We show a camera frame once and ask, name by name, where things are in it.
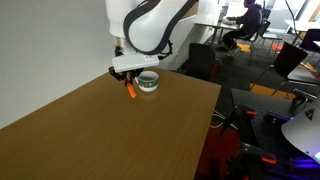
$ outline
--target table leg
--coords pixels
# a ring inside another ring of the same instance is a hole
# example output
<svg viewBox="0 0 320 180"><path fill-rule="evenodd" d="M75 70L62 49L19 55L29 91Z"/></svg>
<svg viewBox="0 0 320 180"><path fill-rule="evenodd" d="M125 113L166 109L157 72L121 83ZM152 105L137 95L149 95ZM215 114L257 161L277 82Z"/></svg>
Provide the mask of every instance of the table leg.
<svg viewBox="0 0 320 180"><path fill-rule="evenodd" d="M213 34L212 34L212 37L211 37L211 47L213 47L213 45L214 45L214 41L216 39L216 35L217 35L217 28L214 28L214 31L213 31Z"/></svg>
<svg viewBox="0 0 320 180"><path fill-rule="evenodd" d="M296 34L296 36L294 37L294 39L293 39L293 41L292 41L292 45L295 46L295 44L296 44L298 38L300 37L300 35L301 35L301 32L298 32L298 34Z"/></svg>
<svg viewBox="0 0 320 180"><path fill-rule="evenodd" d="M223 33L223 28L221 28L220 35L219 35L219 39L218 39L218 43L221 41L222 33Z"/></svg>

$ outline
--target person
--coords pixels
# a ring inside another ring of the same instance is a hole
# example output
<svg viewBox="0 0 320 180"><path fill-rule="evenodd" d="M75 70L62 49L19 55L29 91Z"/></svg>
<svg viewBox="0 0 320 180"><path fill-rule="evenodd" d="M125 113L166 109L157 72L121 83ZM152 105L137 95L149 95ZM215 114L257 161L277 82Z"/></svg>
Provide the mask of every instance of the person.
<svg viewBox="0 0 320 180"><path fill-rule="evenodd" d="M247 12L240 17L227 17L229 21L242 24L239 30L229 31L222 37L222 43L230 49L227 55L232 56L240 51L240 47L235 42L235 38L250 39L258 30L262 23L261 5L255 4L255 0L244 0L243 6L248 8Z"/></svg>

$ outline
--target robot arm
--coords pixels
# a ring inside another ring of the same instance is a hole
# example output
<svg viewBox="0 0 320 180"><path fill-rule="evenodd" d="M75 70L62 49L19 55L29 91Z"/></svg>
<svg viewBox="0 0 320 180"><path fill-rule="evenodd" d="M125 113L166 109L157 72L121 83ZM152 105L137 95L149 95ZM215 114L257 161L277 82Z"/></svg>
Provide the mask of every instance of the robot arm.
<svg viewBox="0 0 320 180"><path fill-rule="evenodd" d="M132 87L132 78L143 68L159 64L158 54L167 44L171 51L169 38L173 28L197 1L106 0L116 55L110 73Z"/></svg>

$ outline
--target brown table surface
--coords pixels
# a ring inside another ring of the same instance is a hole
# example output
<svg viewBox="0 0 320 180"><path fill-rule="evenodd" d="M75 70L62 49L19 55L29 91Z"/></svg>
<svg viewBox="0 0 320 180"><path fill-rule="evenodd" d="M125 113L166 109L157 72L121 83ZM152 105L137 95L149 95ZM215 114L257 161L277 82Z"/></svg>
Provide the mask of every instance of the brown table surface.
<svg viewBox="0 0 320 180"><path fill-rule="evenodd" d="M0 179L193 179L220 86L159 73L151 93L105 74L0 130Z"/></svg>

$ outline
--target office chair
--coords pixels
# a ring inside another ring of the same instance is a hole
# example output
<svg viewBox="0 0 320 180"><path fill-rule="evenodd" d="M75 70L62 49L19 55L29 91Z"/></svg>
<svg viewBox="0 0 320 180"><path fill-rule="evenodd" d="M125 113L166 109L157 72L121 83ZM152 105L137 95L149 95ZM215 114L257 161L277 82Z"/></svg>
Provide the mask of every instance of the office chair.
<svg viewBox="0 0 320 180"><path fill-rule="evenodd" d="M220 69L221 62L216 59L216 51L208 45L190 43L189 59L183 66L183 74L209 81Z"/></svg>
<svg viewBox="0 0 320 180"><path fill-rule="evenodd" d="M307 56L308 53L304 50L284 42L284 45L274 63L262 72L262 74L254 81L250 90L271 67L275 69L277 74L284 78L284 81L277 87L277 89L275 89L272 95L274 95L285 82L319 86L320 81L317 77L315 77L307 68L298 66Z"/></svg>
<svg viewBox="0 0 320 180"><path fill-rule="evenodd" d="M269 28L270 24L271 24L270 21L265 20L264 31L263 31L262 34L260 34L260 39L259 39L259 41L257 42L257 46L258 46L258 44L260 43L260 41L263 40L263 41L262 41L262 47L263 47L265 40L271 40L271 45L270 45L270 48L269 48L269 52L268 52L268 53L270 53L271 48L272 48L272 44L273 44L274 41L278 41L277 47L279 46L279 43L282 41L282 39L279 38L277 34L266 33L266 31L267 31L267 29Z"/></svg>
<svg viewBox="0 0 320 180"><path fill-rule="evenodd" d="M315 53L320 54L320 47L313 43L313 41L320 41L320 29L308 29L306 32L301 44L300 48L312 52L312 56Z"/></svg>
<svg viewBox="0 0 320 180"><path fill-rule="evenodd" d="M253 53L253 51L255 50L255 42L256 40L258 39L259 36L262 36L262 34L264 33L265 29L264 29L264 26L265 26L265 22L263 22L261 25L258 26L257 28L257 32L252 36L252 37L248 37L248 36L243 36L243 37L239 37L239 38L236 38L235 41L242 41L242 42L248 42L250 43L249 45L249 49L250 49L250 57ZM227 55L231 53L232 51L232 48L230 47L230 49L228 50L227 52Z"/></svg>
<svg viewBox="0 0 320 180"><path fill-rule="evenodd" d="M271 10L270 9L266 9L266 8L263 8L261 10L261 14L262 14L262 18L267 20L271 14Z"/></svg>

